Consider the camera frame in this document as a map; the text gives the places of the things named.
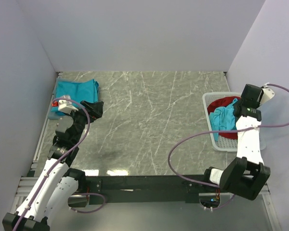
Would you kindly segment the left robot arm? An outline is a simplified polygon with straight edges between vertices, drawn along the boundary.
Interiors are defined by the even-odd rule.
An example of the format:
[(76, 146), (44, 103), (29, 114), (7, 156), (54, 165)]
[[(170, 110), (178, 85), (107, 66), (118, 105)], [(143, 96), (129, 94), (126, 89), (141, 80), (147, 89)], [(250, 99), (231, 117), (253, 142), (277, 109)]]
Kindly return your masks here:
[(4, 216), (2, 224), (6, 231), (48, 231), (56, 213), (72, 194), (89, 195), (85, 172), (70, 166), (91, 123), (102, 117), (104, 103), (81, 101), (74, 107), (74, 100), (56, 101), (64, 116), (57, 122), (53, 145), (27, 198), (15, 212)]

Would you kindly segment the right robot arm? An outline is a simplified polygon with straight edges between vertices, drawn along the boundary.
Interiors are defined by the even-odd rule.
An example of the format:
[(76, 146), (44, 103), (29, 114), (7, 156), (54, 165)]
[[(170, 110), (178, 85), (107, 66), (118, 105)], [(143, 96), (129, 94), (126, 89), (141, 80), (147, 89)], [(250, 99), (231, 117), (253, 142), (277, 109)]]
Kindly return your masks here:
[(207, 192), (220, 189), (254, 200), (270, 176), (270, 168), (264, 165), (260, 149), (262, 123), (260, 105), (274, 97), (268, 87), (247, 84), (238, 102), (234, 103), (237, 133), (237, 153), (225, 170), (210, 167), (205, 171), (202, 188)]

